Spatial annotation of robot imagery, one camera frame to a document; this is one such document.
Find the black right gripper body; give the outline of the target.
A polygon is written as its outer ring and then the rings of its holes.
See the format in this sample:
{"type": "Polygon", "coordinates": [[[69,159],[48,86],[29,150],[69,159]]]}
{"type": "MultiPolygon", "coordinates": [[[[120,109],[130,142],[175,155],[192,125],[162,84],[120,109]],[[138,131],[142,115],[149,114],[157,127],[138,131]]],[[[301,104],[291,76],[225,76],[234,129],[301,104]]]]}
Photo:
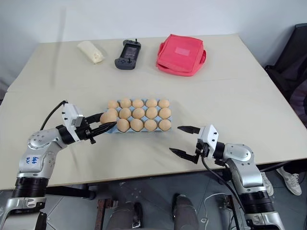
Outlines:
{"type": "Polygon", "coordinates": [[[196,153],[196,158],[199,157],[207,158],[209,155],[209,144],[204,142],[202,139],[197,139],[195,153],[196,153]]]}

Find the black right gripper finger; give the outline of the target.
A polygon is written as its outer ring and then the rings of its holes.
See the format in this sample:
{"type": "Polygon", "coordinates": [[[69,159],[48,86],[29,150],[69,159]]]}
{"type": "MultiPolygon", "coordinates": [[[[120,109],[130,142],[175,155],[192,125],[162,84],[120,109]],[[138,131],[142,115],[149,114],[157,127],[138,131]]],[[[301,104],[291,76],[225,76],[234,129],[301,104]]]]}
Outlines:
{"type": "Polygon", "coordinates": [[[200,132],[200,128],[194,126],[178,126],[177,129],[190,134],[199,134],[200,132]]]}
{"type": "Polygon", "coordinates": [[[179,156],[180,158],[182,158],[182,159],[190,161],[190,162],[192,162],[194,164],[198,163],[199,156],[200,156],[198,153],[196,153],[195,155],[189,155],[185,151],[180,150],[180,149],[169,148],[169,150],[171,152],[173,152],[174,154],[176,154],[177,156],[179,156]]]}

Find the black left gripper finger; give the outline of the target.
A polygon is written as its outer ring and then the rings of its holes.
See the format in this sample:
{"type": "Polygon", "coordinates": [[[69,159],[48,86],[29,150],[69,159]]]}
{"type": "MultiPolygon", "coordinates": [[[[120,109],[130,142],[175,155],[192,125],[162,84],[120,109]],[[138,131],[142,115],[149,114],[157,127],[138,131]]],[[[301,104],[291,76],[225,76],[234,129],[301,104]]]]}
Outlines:
{"type": "Polygon", "coordinates": [[[117,124],[117,122],[108,122],[108,123],[104,123],[102,125],[100,125],[97,128],[92,129],[92,137],[96,137],[98,135],[101,135],[103,133],[108,132],[109,130],[111,130],[113,127],[115,127],[117,124]]]}
{"type": "Polygon", "coordinates": [[[94,114],[85,118],[87,123],[98,123],[103,113],[94,114]]]}

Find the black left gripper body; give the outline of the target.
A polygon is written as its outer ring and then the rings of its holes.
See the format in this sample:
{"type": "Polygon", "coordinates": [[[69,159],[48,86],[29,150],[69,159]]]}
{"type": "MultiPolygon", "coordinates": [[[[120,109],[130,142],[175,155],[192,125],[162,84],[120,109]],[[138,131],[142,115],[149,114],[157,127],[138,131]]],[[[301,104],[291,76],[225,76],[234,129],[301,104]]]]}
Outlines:
{"type": "Polygon", "coordinates": [[[80,140],[90,140],[91,144],[95,144],[96,141],[93,137],[93,131],[90,127],[91,123],[95,122],[95,118],[93,116],[84,117],[81,121],[81,124],[76,127],[75,133],[77,134],[80,140]]]}

